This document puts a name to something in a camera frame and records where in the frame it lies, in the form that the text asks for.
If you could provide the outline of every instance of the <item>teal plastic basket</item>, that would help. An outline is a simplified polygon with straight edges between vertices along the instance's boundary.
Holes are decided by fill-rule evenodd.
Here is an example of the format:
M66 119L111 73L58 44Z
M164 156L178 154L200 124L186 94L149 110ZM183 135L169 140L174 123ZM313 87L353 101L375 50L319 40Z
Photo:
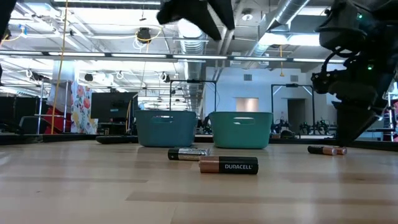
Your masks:
M263 149L268 146L272 113L213 112L210 114L216 147Z
M197 115L191 111L136 111L139 144L189 147L195 140Z

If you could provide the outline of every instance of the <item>colorful poster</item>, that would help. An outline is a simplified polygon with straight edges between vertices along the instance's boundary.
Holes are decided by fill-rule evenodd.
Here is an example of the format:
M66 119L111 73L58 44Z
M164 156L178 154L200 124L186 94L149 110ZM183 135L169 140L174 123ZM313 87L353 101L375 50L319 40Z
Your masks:
M91 119L91 94L92 90L72 83L72 133L96 134L98 120Z

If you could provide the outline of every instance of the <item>battery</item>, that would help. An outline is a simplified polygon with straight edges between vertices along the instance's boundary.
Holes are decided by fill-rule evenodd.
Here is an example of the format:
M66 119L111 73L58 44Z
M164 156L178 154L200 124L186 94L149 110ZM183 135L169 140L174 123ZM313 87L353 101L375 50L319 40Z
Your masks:
M328 155L328 156L335 156L337 155L337 149L330 146L309 146L308 152L311 154L321 154L321 155Z
M337 150L338 155L346 155L347 154L347 148L346 147L335 147Z
M208 156L209 149L173 148L167 153L170 160L199 161L200 156Z
M256 157L201 156L201 173L257 174L259 163Z

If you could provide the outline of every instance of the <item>wooden surface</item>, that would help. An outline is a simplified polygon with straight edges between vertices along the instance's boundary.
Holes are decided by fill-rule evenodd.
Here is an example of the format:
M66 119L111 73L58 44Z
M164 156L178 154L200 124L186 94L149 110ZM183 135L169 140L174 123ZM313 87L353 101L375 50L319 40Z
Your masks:
M95 141L0 147L0 223L398 223L393 152L212 149L257 156L258 175L200 174L166 152Z

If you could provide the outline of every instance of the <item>red object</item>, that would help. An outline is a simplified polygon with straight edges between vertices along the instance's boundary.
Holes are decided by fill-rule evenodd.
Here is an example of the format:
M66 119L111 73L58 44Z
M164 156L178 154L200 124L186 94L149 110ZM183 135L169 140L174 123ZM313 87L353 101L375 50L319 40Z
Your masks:
M89 99L85 98L83 100L83 104L84 104L85 108L87 108L87 109L90 108L90 100Z
M52 115L52 106L49 107L49 110L47 110L46 114L48 115ZM63 112L55 109L55 115L62 115L63 116ZM44 134L51 134L51 122L52 122L52 117L51 116L46 116L44 117L44 119L50 123L50 126L47 127L47 129L45 130ZM70 132L70 126L72 124L72 121L70 119L70 113L67 113L67 122L65 123L65 132ZM58 134L55 130L55 128L61 130L61 132L63 131L63 118L59 118L59 117L54 117L54 134Z

